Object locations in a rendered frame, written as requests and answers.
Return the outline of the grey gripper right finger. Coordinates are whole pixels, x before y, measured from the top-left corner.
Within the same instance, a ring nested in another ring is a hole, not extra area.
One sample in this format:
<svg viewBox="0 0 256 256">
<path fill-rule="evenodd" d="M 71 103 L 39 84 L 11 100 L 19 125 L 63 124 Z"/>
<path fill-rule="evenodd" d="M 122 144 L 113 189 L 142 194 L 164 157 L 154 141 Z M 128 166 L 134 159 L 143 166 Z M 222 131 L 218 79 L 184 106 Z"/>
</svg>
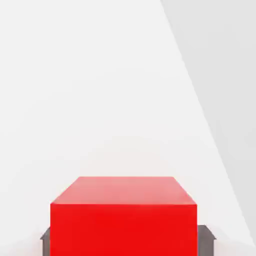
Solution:
<svg viewBox="0 0 256 256">
<path fill-rule="evenodd" d="M 214 243 L 217 238 L 206 226 L 197 226 L 197 256 L 214 256 Z"/>
</svg>

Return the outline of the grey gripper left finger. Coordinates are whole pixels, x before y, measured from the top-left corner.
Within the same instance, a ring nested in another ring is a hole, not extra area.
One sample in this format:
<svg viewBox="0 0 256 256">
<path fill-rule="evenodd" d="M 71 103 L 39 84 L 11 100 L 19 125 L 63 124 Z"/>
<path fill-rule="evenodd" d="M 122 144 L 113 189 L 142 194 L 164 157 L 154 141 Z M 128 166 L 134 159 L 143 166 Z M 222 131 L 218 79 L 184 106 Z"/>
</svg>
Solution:
<svg viewBox="0 0 256 256">
<path fill-rule="evenodd" d="M 50 227 L 40 237 L 42 241 L 42 256 L 50 256 Z"/>
</svg>

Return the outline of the small red cube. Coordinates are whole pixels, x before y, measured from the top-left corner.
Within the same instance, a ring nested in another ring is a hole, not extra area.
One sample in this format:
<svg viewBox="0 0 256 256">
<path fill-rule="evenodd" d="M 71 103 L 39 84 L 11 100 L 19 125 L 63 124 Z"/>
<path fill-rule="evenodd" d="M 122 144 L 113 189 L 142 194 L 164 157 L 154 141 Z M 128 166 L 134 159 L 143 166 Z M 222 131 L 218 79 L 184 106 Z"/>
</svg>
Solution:
<svg viewBox="0 0 256 256">
<path fill-rule="evenodd" d="M 197 204 L 173 177 L 79 177 L 50 205 L 50 256 L 197 254 Z"/>
</svg>

